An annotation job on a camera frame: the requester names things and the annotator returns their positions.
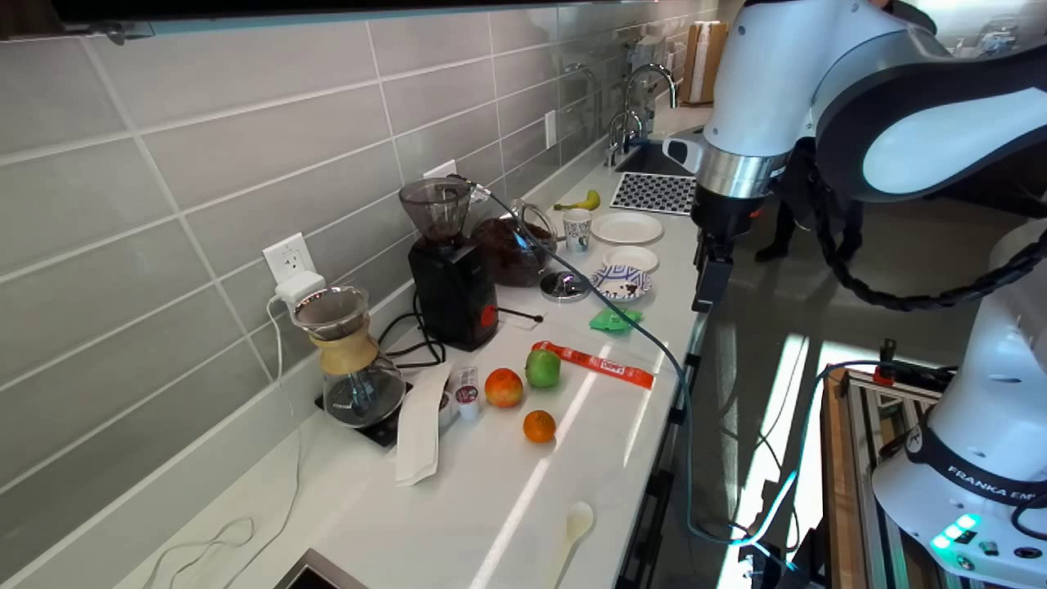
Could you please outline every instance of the wall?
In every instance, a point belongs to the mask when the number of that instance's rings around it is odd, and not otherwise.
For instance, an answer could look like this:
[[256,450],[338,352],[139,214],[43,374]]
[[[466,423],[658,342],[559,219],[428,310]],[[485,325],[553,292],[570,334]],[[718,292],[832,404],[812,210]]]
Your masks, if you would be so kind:
[[0,42],[0,579],[276,378],[260,244],[305,232],[380,299],[408,282],[404,180],[459,158],[525,192],[608,128],[614,37],[698,10]]

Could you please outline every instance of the apple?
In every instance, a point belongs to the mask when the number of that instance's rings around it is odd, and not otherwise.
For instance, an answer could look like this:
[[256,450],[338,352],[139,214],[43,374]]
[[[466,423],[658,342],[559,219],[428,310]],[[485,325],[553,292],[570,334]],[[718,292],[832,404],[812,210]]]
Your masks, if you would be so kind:
[[531,390],[556,390],[559,385],[559,357],[553,349],[531,349],[523,365]]

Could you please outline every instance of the black appliance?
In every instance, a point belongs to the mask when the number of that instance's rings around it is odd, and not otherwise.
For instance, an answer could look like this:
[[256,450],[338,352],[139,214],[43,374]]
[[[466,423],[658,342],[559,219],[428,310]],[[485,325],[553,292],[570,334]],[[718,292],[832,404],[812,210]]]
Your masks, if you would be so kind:
[[398,190],[421,232],[408,253],[421,330],[460,349],[485,346],[497,330],[493,273],[460,232],[470,190],[463,175],[424,175]]

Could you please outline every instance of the orange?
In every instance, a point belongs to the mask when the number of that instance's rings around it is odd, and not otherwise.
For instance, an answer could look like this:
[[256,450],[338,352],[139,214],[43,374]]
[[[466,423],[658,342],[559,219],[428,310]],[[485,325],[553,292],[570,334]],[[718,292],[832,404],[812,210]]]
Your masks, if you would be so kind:
[[487,378],[485,378],[485,398],[487,398],[487,404],[497,404],[497,409],[521,404],[523,401],[521,374],[512,374],[508,365],[492,369]]
[[556,440],[556,418],[544,409],[532,409],[523,414],[523,439],[532,443],[553,443]]

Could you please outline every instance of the white bowl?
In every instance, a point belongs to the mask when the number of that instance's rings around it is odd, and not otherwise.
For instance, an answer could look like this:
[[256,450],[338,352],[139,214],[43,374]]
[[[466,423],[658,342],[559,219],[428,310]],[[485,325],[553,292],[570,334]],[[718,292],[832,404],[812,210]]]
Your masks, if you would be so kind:
[[643,272],[630,264],[604,264],[592,273],[592,283],[608,299],[642,299],[646,294]]

